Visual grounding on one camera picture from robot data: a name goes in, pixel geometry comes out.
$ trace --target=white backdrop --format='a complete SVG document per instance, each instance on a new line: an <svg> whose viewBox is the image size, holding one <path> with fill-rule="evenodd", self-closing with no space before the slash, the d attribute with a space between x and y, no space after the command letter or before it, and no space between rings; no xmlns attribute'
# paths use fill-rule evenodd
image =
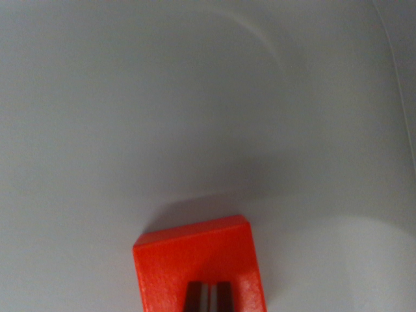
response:
<svg viewBox="0 0 416 312"><path fill-rule="evenodd" d="M371 2L0 11L2 311L141 311L137 237L235 213L269 311L416 310L415 172Z"/></svg>

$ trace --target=plastic piece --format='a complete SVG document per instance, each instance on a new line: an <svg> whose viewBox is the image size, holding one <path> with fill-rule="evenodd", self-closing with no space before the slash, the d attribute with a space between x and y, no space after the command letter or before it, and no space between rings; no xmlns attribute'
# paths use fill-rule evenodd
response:
<svg viewBox="0 0 416 312"><path fill-rule="evenodd" d="M144 312L183 312L190 281L230 281L235 312L266 312L243 216L143 234L133 246Z"/></svg>

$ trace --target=curved line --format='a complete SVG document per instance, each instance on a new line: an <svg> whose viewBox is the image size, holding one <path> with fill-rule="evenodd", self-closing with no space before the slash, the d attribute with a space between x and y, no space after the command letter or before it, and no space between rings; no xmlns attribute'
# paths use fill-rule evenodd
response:
<svg viewBox="0 0 416 312"><path fill-rule="evenodd" d="M279 53L276 51L276 47L272 43L272 40L265 34L265 32L250 21L247 17L242 16L240 14L234 12L228 12L225 10L221 10L219 8L209 8L207 6L201 6L200 10L212 12L224 18L234 21L236 24L240 25L241 27L245 28L249 33L252 33L259 41L264 45L266 50L270 53L272 58L275 60L276 64L279 66L281 70L284 70L283 63L279 58Z"/></svg>
<svg viewBox="0 0 416 312"><path fill-rule="evenodd" d="M395 57L395 52L393 50L393 46L391 45L391 39L390 39L390 36L389 36L389 32L387 31L387 27L385 26L384 19L383 19L382 15L380 14L380 11L378 10L378 7L377 7L375 1L371 0L371 3L374 6L374 8L376 9L377 15L378 15L378 17L379 17L379 19L380 19L380 21L383 25L384 33L385 33L385 36L387 37L387 41L389 43L390 52L391 52L391 56L392 56L392 59L393 59L393 64L395 66L395 75L396 75L396 81L397 81L397 86L398 86L398 93L400 94L400 102L402 104L404 123L405 123L405 126L406 126L406 132L407 132L407 135L408 135L408 141L409 141L409 145L410 145L411 159L413 161L413 171L414 171L414 174L415 174L415 177L416 177L416 158L415 158L416 154L415 154L415 150L413 149L413 144L411 142L411 136L410 136L410 130L409 130L409 120L408 120L408 115L406 114L406 108L404 106L402 85L400 84L400 79L398 77L398 69L397 69L397 61L396 61L396 57Z"/></svg>

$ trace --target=red block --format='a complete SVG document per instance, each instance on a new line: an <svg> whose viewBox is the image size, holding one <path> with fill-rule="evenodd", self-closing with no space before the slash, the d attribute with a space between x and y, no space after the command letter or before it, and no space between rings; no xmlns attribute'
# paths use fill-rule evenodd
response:
<svg viewBox="0 0 416 312"><path fill-rule="evenodd" d="M189 281L230 281L235 312L266 312L252 231L243 216L143 234L133 256L144 312L182 312Z"/></svg>

